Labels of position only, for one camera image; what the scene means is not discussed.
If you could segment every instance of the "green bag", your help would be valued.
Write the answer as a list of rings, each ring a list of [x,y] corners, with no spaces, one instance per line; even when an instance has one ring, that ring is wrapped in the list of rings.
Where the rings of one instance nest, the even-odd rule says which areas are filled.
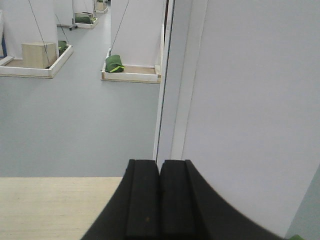
[[[61,54],[63,54],[64,51],[68,48],[67,41],[59,40],[58,45],[59,45],[59,56],[61,56]]]
[[[79,24],[92,24],[93,21],[88,16],[76,16],[75,22]]]
[[[108,73],[123,72],[125,66],[122,65],[119,55],[110,55],[105,59],[105,71]]]
[[[293,237],[291,237],[289,240],[304,240],[301,236],[299,235],[294,235]]]

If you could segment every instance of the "wooden table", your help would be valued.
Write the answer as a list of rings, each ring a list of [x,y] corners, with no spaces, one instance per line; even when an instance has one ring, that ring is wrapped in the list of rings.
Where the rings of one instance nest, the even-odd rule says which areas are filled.
[[[121,177],[0,177],[1,240],[80,240]]]

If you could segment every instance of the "white partition wall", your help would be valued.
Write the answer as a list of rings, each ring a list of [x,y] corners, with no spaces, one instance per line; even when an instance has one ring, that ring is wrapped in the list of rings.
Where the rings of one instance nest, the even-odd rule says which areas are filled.
[[[111,42],[128,0],[111,2]],[[160,49],[164,0],[130,0],[112,54],[125,65],[154,67]]]
[[[170,53],[187,42],[183,68],[168,59],[167,86],[178,88],[165,91],[159,156],[191,159],[231,205],[284,237],[320,164],[320,2],[185,3],[175,0],[185,13],[173,16]]]
[[[62,26],[72,26],[74,14],[73,0],[53,0],[54,13],[56,14],[56,24]]]
[[[30,0],[45,42],[55,43],[57,56],[58,34],[53,0]],[[8,56],[22,59],[23,43],[41,42],[41,36],[28,0],[1,0],[4,34]]]
[[[75,13],[94,13],[95,0],[73,0]]]

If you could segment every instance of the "white wooden frame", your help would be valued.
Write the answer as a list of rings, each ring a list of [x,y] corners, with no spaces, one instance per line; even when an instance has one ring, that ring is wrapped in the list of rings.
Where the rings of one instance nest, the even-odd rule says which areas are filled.
[[[0,76],[52,79],[74,52],[71,45],[68,44],[67,46],[68,47],[64,51],[64,53],[48,69],[4,66],[14,60],[13,56],[8,56],[1,60],[2,62],[0,63]]]
[[[76,15],[87,15],[88,16],[89,14],[83,13],[83,12],[76,12],[76,13],[74,13],[74,17],[76,17]],[[97,26],[98,22],[99,22],[99,19],[96,18],[96,20],[94,20],[92,24],[76,22],[75,26],[80,29],[94,29]]]
[[[110,51],[108,51],[106,58],[108,58],[109,55],[110,55]],[[103,67],[101,70],[101,80],[103,81],[148,83],[148,84],[159,84],[161,82],[156,72],[154,74],[129,73],[129,72],[110,73],[110,72],[106,72],[105,69],[106,69],[106,61],[104,61]]]
[[[94,3],[94,11],[98,14],[105,14],[106,12],[108,12],[108,6],[105,5],[105,9],[104,10],[97,10],[97,4],[98,4],[98,0],[95,0],[95,3]]]

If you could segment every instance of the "light wooden surface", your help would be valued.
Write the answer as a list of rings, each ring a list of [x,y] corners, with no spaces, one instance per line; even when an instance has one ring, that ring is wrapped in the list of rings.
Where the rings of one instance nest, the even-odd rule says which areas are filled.
[[[101,70],[101,80],[112,82],[129,82],[129,83],[144,83],[144,84],[159,84],[159,77],[153,67],[141,67],[125,65],[123,72],[106,72],[106,61],[104,61]]]
[[[71,45],[67,44],[67,46],[64,53],[49,69],[24,67],[25,64],[23,60],[13,59],[5,66],[0,65],[0,76],[52,79],[74,52]]]
[[[121,177],[0,178],[1,240],[80,240]]]

